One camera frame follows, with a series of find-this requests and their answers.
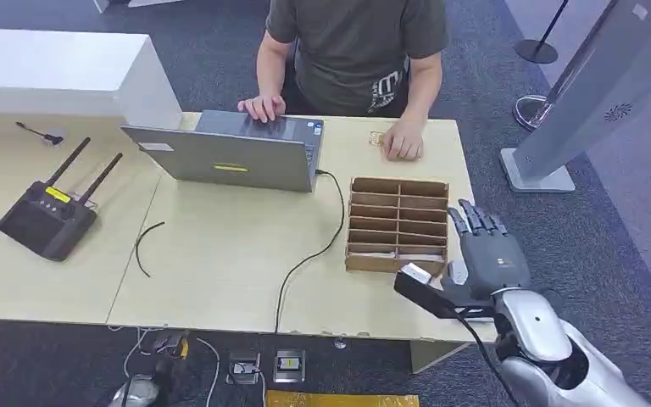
t-shirt logo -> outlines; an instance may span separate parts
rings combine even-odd
[[[390,75],[373,82],[373,98],[370,102],[368,113],[373,113],[376,109],[380,109],[392,102],[402,79],[403,73],[394,70]]]

yellow packaging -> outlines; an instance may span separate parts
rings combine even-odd
[[[418,396],[308,394],[269,390],[268,407],[419,407]]]

black stanchion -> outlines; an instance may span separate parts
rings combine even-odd
[[[563,10],[567,5],[568,0],[563,0],[563,3],[560,4],[560,8],[558,8],[558,12],[555,13],[555,17],[550,21],[550,25],[548,26],[548,29],[545,30],[545,34],[542,36],[540,41],[523,40],[515,44],[515,51],[518,55],[535,64],[552,64],[558,60],[558,51],[552,45],[546,43],[545,40],[548,39],[550,31],[555,27],[555,23],[558,22],[560,15],[563,13]]]

gray t-shirt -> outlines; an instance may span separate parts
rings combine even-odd
[[[271,0],[266,29],[298,39],[296,82],[323,114],[367,114],[395,97],[409,60],[445,48],[443,0]]]

laptop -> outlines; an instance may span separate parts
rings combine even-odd
[[[323,121],[205,110],[195,131],[121,130],[177,180],[312,192]]]

